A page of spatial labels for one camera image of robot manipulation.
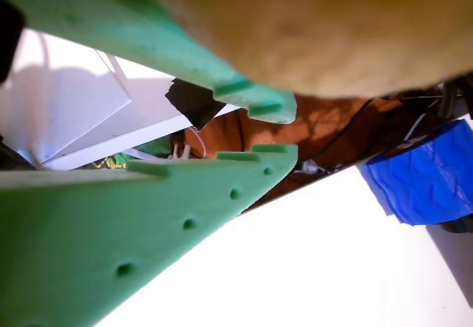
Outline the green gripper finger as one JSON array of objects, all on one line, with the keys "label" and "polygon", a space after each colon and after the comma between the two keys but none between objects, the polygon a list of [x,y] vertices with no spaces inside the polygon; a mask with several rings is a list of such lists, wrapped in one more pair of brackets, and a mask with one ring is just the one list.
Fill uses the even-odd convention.
[{"label": "green gripper finger", "polygon": [[252,119],[294,122],[293,94],[255,84],[198,44],[157,0],[6,0],[27,26],[159,70],[213,91]]},{"label": "green gripper finger", "polygon": [[1,324],[92,326],[275,187],[294,144],[1,174]]}]

